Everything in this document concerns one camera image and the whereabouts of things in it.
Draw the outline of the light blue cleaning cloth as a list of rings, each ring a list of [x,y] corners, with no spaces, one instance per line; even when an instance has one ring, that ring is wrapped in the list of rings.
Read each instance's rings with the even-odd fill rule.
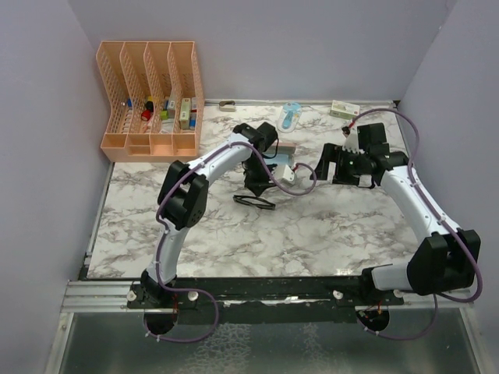
[[[286,153],[279,153],[277,156],[266,159],[267,165],[292,165],[292,156]]]

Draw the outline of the pink glasses case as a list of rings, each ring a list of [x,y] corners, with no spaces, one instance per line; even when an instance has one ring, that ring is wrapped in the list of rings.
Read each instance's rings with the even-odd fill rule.
[[[290,168],[294,168],[294,156],[296,152],[296,144],[290,142],[278,143],[275,141],[264,153],[264,159],[268,166],[271,164],[283,165],[287,164]]]

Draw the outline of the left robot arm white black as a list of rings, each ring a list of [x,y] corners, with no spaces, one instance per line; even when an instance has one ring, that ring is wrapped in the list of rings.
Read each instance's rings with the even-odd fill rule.
[[[140,284],[145,298],[155,307],[166,306],[172,298],[172,282],[190,228],[204,215],[210,186],[225,172],[243,166],[244,186],[255,196],[274,187],[264,167],[263,153],[278,142],[274,126],[265,122],[257,128],[237,125],[230,137],[203,157],[189,163],[173,162],[157,198],[156,219],[162,233],[150,265],[142,272]]]

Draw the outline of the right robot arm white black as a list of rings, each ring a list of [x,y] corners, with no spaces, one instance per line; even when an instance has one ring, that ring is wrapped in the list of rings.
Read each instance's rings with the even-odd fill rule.
[[[364,303],[377,304],[387,291],[443,294],[477,280],[473,266],[480,252],[479,235],[462,229],[438,206],[410,168],[408,156],[390,149],[382,123],[349,131],[342,145],[325,143],[315,178],[327,179],[331,164],[334,184],[357,186],[367,176],[373,187],[381,187],[416,236],[418,248],[407,263],[363,270],[358,295]]]

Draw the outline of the black sunglasses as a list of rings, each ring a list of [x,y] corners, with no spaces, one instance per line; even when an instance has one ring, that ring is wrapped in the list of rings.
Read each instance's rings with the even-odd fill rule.
[[[252,206],[261,210],[275,210],[276,205],[258,196],[244,196],[244,195],[234,195],[232,197],[235,203]]]

